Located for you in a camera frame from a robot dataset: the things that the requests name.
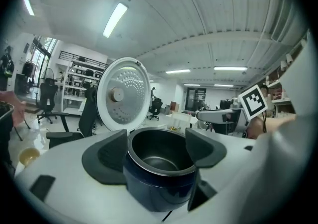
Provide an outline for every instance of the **white corrugated ceiling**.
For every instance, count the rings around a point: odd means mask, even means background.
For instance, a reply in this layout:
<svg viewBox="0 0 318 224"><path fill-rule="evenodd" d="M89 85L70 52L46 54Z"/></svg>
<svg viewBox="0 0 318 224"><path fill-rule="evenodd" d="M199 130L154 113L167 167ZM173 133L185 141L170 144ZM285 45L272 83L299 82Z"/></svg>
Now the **white corrugated ceiling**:
<svg viewBox="0 0 318 224"><path fill-rule="evenodd" d="M306 30L291 0L30 0L21 6L27 32L105 53L136 57L154 76L186 82L248 85L300 40ZM122 2L127 12L111 36L102 36ZM215 72L213 66L247 66ZM191 69L166 75L167 70Z"/></svg>

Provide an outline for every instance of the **red fabric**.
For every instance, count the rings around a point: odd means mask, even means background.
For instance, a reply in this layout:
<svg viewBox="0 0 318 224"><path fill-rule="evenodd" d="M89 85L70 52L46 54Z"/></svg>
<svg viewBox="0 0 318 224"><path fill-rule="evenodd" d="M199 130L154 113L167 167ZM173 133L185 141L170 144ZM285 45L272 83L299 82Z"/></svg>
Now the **red fabric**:
<svg viewBox="0 0 318 224"><path fill-rule="evenodd" d="M5 101L14 106L12 113L13 126L17 126L24 121L25 101L20 101L13 91L0 91L0 100Z"/></svg>

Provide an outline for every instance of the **rice cooker lid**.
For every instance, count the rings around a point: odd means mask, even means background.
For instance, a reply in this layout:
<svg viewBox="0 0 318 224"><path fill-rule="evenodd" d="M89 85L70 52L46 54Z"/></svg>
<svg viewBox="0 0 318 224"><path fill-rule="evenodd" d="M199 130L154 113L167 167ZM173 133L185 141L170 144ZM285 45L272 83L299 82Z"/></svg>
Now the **rice cooker lid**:
<svg viewBox="0 0 318 224"><path fill-rule="evenodd" d="M130 132L145 119L150 98L146 68L135 58L123 57L112 62L100 77L96 105L109 130Z"/></svg>

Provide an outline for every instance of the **black inner pot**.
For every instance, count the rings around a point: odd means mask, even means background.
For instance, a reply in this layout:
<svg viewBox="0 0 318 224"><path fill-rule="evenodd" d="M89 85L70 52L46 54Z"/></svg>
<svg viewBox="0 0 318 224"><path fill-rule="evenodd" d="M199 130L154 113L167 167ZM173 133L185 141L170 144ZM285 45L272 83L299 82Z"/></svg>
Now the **black inner pot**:
<svg viewBox="0 0 318 224"><path fill-rule="evenodd" d="M128 153L143 169L164 176L195 171L185 147L185 136L161 128L145 128L129 136Z"/></svg>

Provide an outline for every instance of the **black railing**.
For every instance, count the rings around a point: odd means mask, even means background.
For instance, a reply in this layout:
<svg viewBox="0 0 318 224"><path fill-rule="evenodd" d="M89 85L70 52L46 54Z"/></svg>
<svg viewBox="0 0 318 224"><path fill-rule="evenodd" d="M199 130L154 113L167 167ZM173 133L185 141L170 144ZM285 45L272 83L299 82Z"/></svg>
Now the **black railing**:
<svg viewBox="0 0 318 224"><path fill-rule="evenodd" d="M66 60L66 61L71 61L71 60L77 60L79 57L81 57L81 56L75 55L75 54L72 54L72 53L69 53L69 52L61 51L59 59ZM101 62L95 61L95 60L90 59L90 58L86 58L86 57L83 57L83 58L86 60L85 62L87 62L88 64L91 64L91 65L94 65L94 66L107 68L108 65L109 65L109 64L106 64L106 63L101 63Z"/></svg>

